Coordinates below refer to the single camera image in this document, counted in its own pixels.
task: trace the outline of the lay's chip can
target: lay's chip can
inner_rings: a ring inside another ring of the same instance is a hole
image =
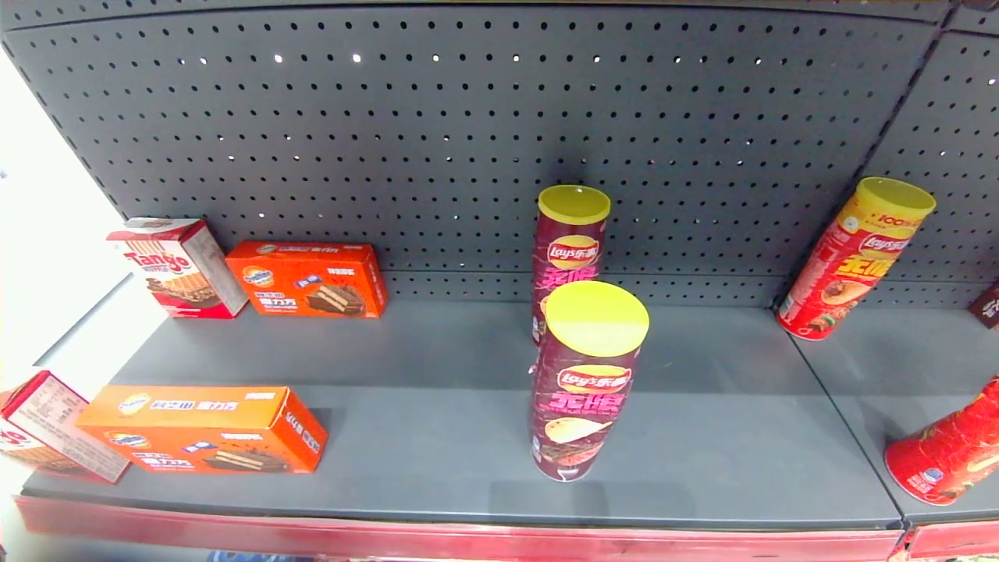
[[[582,478],[631,389],[648,312],[631,293],[579,281],[548,296],[534,366],[531,455],[553,480]]]
[[[792,336],[828,337],[888,272],[935,207],[933,196],[914,185],[860,180],[812,250],[777,321]]]
[[[537,197],[537,207],[530,329],[534,345],[544,334],[545,299],[551,291],[593,279],[599,272],[610,199],[591,187],[554,185]]]

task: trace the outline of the metal shelf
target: metal shelf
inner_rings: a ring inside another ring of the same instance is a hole
[[[963,310],[857,310],[821,343],[796,342],[905,518],[943,523],[999,518],[999,480],[953,505],[924,504],[887,474],[887,442],[960,409],[999,369],[999,342]]]
[[[397,301],[380,321],[167,321],[114,382],[295,387],[331,430],[315,475],[26,495],[232,515],[698,529],[884,529],[899,514],[801,355],[756,309],[652,307],[627,408],[593,471],[528,453],[527,306]]]

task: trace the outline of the red chip can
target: red chip can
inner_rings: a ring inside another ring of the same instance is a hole
[[[610,199],[583,185],[553,185],[537,197],[530,337],[544,334],[546,298],[556,287],[593,279],[600,270]]]
[[[884,464],[912,497],[954,503],[999,467],[999,375],[962,410],[888,445]]]
[[[582,478],[603,447],[648,332],[648,312],[616,285],[578,281],[548,297],[534,367],[530,452],[548,478]]]
[[[860,180],[777,310],[792,336],[822,340],[888,272],[923,219],[929,193],[889,178]]]

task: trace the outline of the tango box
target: tango box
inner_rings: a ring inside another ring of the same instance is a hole
[[[76,423],[155,472],[311,473],[327,437],[287,386],[110,385]]]
[[[73,424],[86,406],[49,371],[0,393],[0,454],[46,474],[117,482],[128,460]]]
[[[247,303],[201,219],[133,218],[108,241],[171,316],[228,319]]]
[[[388,292],[370,244],[243,242],[226,257],[261,314],[378,318]]]

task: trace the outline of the yellow lid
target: yellow lid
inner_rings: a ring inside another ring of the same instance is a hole
[[[610,214],[610,199],[584,185],[552,185],[537,196],[537,208],[564,224],[593,224]]]
[[[566,347],[592,357],[634,351],[648,333],[648,311],[631,293],[600,281],[566,283],[548,295],[544,320]]]
[[[892,217],[911,221],[924,219],[936,207],[936,200],[926,191],[891,178],[860,180],[856,197],[866,208],[880,209]]]

